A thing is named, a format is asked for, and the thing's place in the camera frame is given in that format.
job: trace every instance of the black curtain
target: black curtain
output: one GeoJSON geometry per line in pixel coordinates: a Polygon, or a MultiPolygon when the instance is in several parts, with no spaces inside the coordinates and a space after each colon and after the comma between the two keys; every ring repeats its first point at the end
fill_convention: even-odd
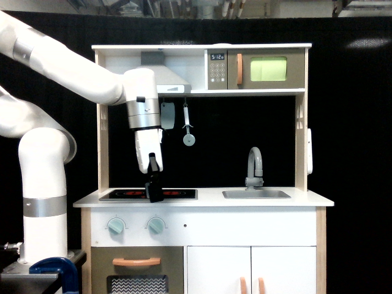
{"type": "MultiPolygon", "coordinates": [[[[389,293],[392,19],[158,20],[9,12],[94,60],[91,45],[312,43],[309,127],[314,173],[308,188],[327,209],[328,293],[389,293]]],[[[0,56],[0,85],[43,108],[76,139],[66,165],[69,248],[80,248],[72,203],[97,189],[96,105],[0,56]]],[[[185,147],[176,125],[164,134],[164,185],[244,186],[247,154],[263,154],[266,186],[293,186],[294,97],[187,99],[195,127],[185,147]]],[[[110,185],[141,186],[123,105],[110,108],[110,185]]],[[[0,244],[23,239],[18,140],[0,138],[0,244]]]]}

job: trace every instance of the oven door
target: oven door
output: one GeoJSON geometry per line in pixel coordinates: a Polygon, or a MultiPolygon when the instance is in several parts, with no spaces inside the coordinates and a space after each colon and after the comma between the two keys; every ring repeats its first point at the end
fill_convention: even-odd
{"type": "Polygon", "coordinates": [[[228,89],[305,88],[303,48],[228,50],[228,89]]]}
{"type": "Polygon", "coordinates": [[[183,250],[183,247],[92,247],[92,293],[184,293],[183,250]]]}

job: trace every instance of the pizza cutter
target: pizza cutter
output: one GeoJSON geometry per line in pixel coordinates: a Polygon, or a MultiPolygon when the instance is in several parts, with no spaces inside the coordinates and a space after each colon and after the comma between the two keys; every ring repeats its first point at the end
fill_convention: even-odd
{"type": "Polygon", "coordinates": [[[183,138],[183,142],[186,146],[192,146],[195,143],[195,136],[189,132],[189,127],[192,126],[189,124],[189,112],[186,102],[184,103],[184,120],[185,126],[183,126],[183,128],[186,127],[186,135],[183,138]]]}

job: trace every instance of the ceiling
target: ceiling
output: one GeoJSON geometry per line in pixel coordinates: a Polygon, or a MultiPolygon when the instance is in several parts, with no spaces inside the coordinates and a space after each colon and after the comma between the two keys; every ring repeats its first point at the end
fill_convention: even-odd
{"type": "Polygon", "coordinates": [[[0,0],[0,10],[161,18],[299,18],[392,15],[371,0],[0,0]],[[233,3],[224,15],[223,7],[233,3]]]}

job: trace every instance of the green microwave window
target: green microwave window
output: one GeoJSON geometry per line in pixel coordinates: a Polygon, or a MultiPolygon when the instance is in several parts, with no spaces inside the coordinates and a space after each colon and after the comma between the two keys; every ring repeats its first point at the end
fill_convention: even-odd
{"type": "Polygon", "coordinates": [[[285,81],[286,78],[286,57],[251,58],[251,81],[285,81]]]}

